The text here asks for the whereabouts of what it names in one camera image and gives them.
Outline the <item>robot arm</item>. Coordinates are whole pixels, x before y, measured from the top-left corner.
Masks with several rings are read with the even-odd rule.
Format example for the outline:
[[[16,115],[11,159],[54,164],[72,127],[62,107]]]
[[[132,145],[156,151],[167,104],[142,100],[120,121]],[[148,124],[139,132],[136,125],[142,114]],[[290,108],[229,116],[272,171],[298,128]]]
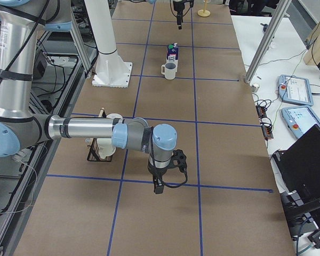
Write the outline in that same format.
[[[70,1],[0,1],[0,157],[58,138],[107,138],[114,147],[148,154],[154,192],[162,193],[167,170],[187,169],[185,155],[176,149],[174,127],[151,127],[142,118],[63,118],[30,112],[38,31],[69,31],[71,18]]]

